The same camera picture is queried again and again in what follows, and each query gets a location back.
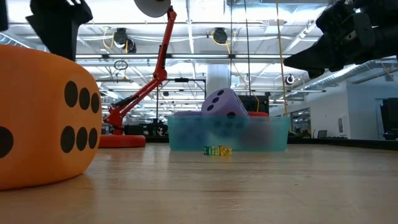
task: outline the translucent teal bin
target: translucent teal bin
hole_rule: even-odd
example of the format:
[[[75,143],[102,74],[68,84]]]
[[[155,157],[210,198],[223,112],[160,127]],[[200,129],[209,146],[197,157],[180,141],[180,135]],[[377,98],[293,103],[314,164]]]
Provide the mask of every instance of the translucent teal bin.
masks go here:
[[[287,147],[290,118],[169,116],[173,151],[202,151],[231,146],[233,151],[280,152]]]

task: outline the wooden table surface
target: wooden table surface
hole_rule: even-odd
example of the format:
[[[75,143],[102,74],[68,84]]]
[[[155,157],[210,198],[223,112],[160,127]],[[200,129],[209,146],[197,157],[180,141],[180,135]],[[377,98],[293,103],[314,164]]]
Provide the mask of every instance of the wooden table surface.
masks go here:
[[[208,157],[100,149],[81,176],[0,192],[0,223],[398,223],[398,152],[289,145]]]

